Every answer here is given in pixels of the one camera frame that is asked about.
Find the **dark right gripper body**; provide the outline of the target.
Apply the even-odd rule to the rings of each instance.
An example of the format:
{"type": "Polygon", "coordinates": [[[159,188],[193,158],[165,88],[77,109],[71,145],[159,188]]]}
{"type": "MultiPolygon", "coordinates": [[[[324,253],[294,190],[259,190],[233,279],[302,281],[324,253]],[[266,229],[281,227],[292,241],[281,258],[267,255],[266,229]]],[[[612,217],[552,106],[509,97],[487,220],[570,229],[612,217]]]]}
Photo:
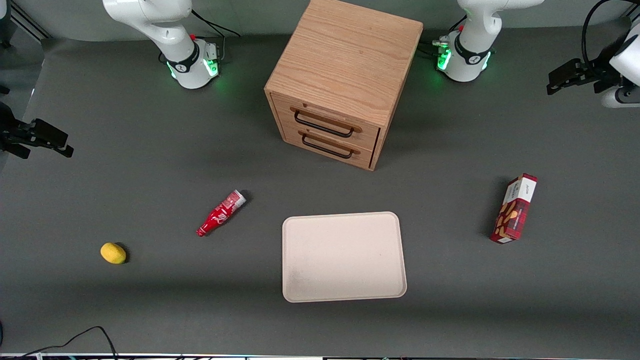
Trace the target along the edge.
{"type": "Polygon", "coordinates": [[[18,120],[8,105],[0,103],[0,147],[2,152],[30,152],[27,146],[31,125],[18,120]]]}

